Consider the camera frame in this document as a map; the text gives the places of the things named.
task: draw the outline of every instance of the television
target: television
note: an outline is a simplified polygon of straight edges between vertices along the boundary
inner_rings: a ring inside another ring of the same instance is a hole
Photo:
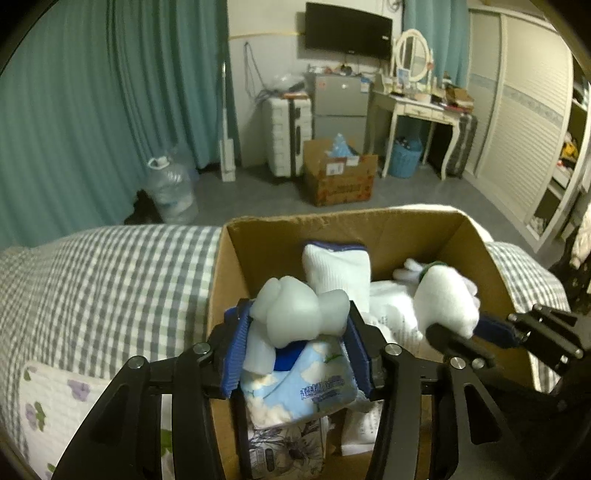
[[[306,48],[389,60],[391,37],[391,18],[353,8],[306,2]]]

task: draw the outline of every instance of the plastic bottle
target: plastic bottle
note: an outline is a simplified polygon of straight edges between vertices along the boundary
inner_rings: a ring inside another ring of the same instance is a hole
[[[166,223],[190,225],[198,209],[187,167],[167,156],[148,160],[148,194]]]

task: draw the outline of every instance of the sliding wardrobe door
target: sliding wardrobe door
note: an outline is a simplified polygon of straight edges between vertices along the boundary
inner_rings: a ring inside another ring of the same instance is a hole
[[[501,43],[500,91],[475,176],[523,224],[539,204],[562,147],[572,59],[555,32],[505,15]]]
[[[467,89],[474,98],[478,125],[466,170],[474,173],[486,140],[495,104],[501,62],[501,16],[487,12],[470,13],[470,61]]]

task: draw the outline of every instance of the gray checkered bedsheet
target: gray checkered bedsheet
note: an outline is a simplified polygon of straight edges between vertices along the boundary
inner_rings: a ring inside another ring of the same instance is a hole
[[[528,312],[534,303],[570,312],[559,280],[521,248],[501,242],[488,243],[486,248],[503,277],[516,312]],[[534,387],[550,392],[560,377],[532,354],[530,361]]]
[[[0,253],[0,421],[22,452],[26,361],[112,378],[132,355],[169,358],[204,338],[220,232],[114,226]]]

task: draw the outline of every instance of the cardboard box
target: cardboard box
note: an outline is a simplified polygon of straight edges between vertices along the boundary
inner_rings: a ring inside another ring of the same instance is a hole
[[[472,98],[464,88],[447,88],[446,99],[449,105],[457,105],[459,108],[470,113],[474,110],[474,98]]]
[[[222,230],[209,300],[208,332],[223,321],[224,311],[240,298],[256,297],[270,277],[293,275],[305,280],[301,256],[308,240],[366,245],[373,280],[392,278],[392,271],[402,267],[409,257],[421,262],[444,261],[476,283],[483,311],[501,318],[514,311],[500,273],[478,233],[469,219],[457,212],[375,209],[242,218]],[[496,355],[507,378],[532,387],[524,349],[500,350],[482,343]],[[226,478],[238,479],[241,475],[229,402],[212,401],[212,416]],[[333,453],[326,459],[321,479],[365,477],[370,453],[341,457],[330,445],[328,451]]]
[[[304,143],[304,180],[312,203],[323,206],[369,200],[378,156],[331,158],[326,152],[330,151],[332,144],[330,139]]]

